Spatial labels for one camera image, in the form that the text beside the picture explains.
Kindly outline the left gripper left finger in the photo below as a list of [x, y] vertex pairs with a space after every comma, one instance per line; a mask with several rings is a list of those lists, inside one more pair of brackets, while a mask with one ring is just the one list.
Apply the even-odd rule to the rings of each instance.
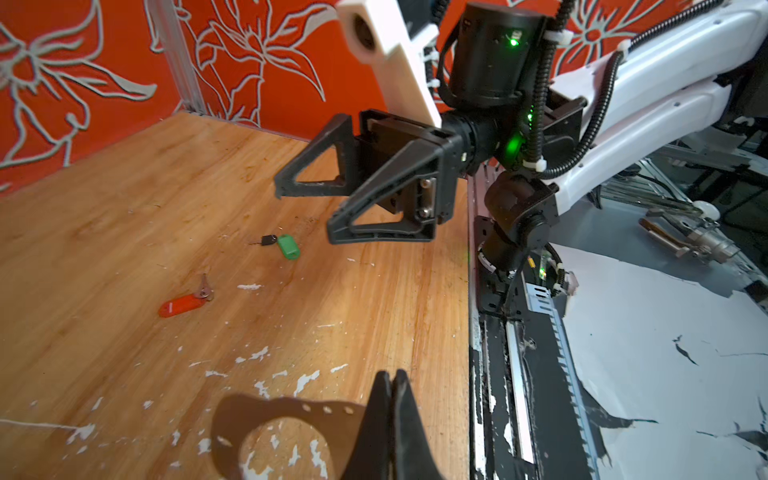
[[390, 375], [379, 371], [342, 479], [384, 480], [390, 477], [392, 393]]

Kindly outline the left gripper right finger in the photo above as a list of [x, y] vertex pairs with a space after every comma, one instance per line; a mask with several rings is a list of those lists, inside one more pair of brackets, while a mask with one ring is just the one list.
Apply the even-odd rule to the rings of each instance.
[[391, 476], [393, 479], [442, 479], [407, 373], [399, 369], [392, 382]]

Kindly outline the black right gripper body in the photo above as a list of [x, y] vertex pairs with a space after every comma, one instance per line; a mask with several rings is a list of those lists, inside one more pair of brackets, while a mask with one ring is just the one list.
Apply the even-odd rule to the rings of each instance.
[[400, 214], [400, 224], [443, 224], [453, 217], [458, 180], [474, 162], [474, 127], [462, 112], [441, 127], [367, 110], [361, 114], [357, 216], [373, 206]]

